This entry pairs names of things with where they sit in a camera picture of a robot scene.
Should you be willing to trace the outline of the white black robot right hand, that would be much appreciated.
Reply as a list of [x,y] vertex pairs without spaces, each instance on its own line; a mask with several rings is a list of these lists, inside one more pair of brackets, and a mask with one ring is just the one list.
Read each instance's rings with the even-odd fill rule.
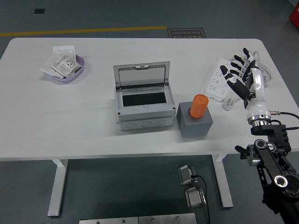
[[244,101],[248,123],[253,126],[258,121],[267,123],[271,113],[265,106],[263,73],[254,55],[246,48],[243,52],[246,57],[235,55],[236,62],[220,66],[221,72],[229,87]]

